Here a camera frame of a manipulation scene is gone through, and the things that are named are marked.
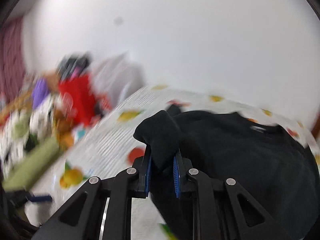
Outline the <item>black sweatshirt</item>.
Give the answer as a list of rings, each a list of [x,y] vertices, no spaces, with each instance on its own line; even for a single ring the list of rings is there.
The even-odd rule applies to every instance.
[[[316,160],[279,125],[172,105],[141,122],[133,136],[151,150],[152,201],[179,239],[191,239],[192,208],[176,197],[176,153],[210,178],[235,179],[292,239],[305,237],[319,216]]]

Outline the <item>brown round fruit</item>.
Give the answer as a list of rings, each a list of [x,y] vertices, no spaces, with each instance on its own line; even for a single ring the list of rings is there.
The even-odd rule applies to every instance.
[[[73,137],[71,131],[65,132],[65,133],[59,133],[57,138],[59,141],[60,148],[63,151],[68,150],[69,148],[71,148],[74,145],[74,137]]]
[[[54,127],[60,132],[67,132],[69,130],[69,123],[66,120],[63,112],[59,109],[54,109],[53,113]]]

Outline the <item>floral white green bedding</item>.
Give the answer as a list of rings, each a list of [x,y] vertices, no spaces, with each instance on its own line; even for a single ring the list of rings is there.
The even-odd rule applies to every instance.
[[[31,189],[60,154],[52,133],[54,97],[35,109],[24,107],[9,114],[1,128],[1,183],[6,191]]]

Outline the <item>small colourful boxes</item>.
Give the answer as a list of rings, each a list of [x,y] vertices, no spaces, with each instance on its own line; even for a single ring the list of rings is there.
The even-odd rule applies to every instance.
[[[74,142],[79,141],[82,137],[86,135],[86,133],[87,133],[87,128],[83,124],[75,126],[72,129],[72,136],[73,136]]]

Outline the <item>fruit print tablecloth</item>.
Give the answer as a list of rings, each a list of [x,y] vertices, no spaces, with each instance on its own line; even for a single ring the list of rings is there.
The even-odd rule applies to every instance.
[[[133,136],[137,126],[172,105],[179,107],[182,112],[236,112],[256,124],[279,125],[303,147],[309,147],[314,158],[319,151],[308,130],[298,122],[277,114],[227,99],[216,99],[213,96],[170,88],[142,88],[104,117],[39,181],[36,188],[48,191],[54,199],[53,207],[49,210],[50,218],[89,178],[115,177],[119,172],[132,167],[135,159],[143,156],[147,147]],[[145,199],[132,199],[131,238],[161,239],[162,231],[167,233],[168,238],[179,239],[153,203],[149,187],[149,194]],[[319,216],[302,239],[319,239]]]

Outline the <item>red paper shopping bag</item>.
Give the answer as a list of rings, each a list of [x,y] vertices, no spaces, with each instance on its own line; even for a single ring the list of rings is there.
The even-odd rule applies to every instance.
[[[96,98],[92,92],[89,75],[65,80],[58,85],[66,118],[76,125],[89,126],[95,117]]]

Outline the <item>red patterned curtain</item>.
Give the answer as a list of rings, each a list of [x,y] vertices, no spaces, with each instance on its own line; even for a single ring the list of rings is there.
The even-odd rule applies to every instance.
[[[1,29],[1,93],[7,102],[18,96],[25,76],[22,54],[23,17],[18,17]]]

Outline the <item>grey plaid garment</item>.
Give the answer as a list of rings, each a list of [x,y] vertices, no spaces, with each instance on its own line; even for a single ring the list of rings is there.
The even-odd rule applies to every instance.
[[[73,76],[79,76],[88,68],[91,61],[92,57],[89,53],[65,56],[57,67],[60,81],[70,79]]]

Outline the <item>white plastic shopping bag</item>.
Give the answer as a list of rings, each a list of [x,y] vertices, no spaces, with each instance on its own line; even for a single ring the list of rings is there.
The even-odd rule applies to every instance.
[[[130,61],[126,53],[94,61],[89,70],[95,95],[106,98],[112,108],[145,85],[141,66]]]

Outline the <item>brown wooden door frame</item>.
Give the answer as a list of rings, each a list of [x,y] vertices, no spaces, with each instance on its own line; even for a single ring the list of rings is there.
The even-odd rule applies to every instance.
[[[320,132],[320,114],[317,116],[316,122],[311,130],[311,134],[315,139],[317,139],[317,137],[319,136],[319,132]]]

